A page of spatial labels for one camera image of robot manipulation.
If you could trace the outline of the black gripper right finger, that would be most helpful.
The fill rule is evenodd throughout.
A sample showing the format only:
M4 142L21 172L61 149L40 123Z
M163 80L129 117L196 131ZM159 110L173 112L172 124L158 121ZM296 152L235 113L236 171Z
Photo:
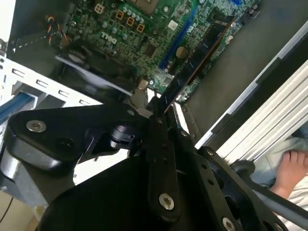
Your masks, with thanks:
M196 150L190 135L177 124L174 109L167 110L168 125L181 163L208 210L214 231L285 231L286 226L255 193L260 186L243 167L235 172L209 147Z

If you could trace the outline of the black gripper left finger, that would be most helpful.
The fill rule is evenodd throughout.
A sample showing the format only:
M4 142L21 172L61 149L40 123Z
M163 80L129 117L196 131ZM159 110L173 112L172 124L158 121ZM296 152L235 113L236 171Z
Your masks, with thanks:
M23 111L9 119L4 135L4 174L27 204L44 212L62 193L133 157L148 165L150 209L177 221L174 144L157 98L145 110L106 103Z

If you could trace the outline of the person's bare hand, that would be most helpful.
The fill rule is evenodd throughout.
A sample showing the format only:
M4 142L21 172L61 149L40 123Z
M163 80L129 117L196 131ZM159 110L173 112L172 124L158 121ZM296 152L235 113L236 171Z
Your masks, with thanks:
M308 152L303 150L286 151L276 171L276 180L270 191L288 199L295 186L308 173Z

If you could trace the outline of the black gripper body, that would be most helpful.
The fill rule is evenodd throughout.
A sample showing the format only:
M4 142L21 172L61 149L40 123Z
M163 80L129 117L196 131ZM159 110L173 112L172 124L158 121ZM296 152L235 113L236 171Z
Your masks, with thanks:
M148 204L148 165L142 157L121 161L59 195L39 223L41 231L227 231L238 230L229 209L204 201L194 180L178 171L180 217L166 222Z

